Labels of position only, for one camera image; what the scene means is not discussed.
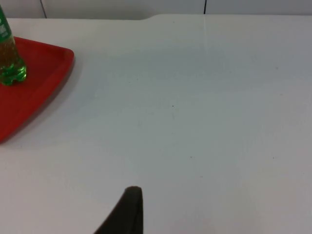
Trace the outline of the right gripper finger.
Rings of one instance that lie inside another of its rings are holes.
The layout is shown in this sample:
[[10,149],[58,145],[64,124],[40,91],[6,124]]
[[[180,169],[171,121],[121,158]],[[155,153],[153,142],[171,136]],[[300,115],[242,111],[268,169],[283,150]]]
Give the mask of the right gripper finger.
[[95,234],[143,234],[143,217],[142,189],[128,187]]

